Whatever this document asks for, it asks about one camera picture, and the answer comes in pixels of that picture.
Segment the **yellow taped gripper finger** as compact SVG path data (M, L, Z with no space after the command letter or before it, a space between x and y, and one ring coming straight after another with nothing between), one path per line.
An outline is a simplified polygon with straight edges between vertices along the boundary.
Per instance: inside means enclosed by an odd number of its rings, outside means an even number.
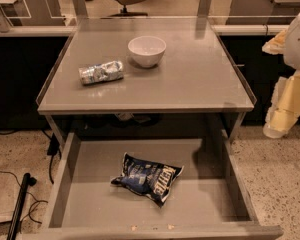
M269 138L287 135L300 117L300 70L289 78L280 77L275 85L263 133Z
M286 33L286 29L280 31L275 37L263 45L262 51L271 55L282 54L285 48Z

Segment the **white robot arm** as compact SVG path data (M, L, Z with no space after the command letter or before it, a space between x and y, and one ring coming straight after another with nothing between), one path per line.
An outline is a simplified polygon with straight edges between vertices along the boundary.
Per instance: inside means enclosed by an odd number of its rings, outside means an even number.
M275 84L263 133L269 138L281 138L300 117L300 13L287 29L268 41L262 51L282 54L284 63L295 70L289 78L280 77Z

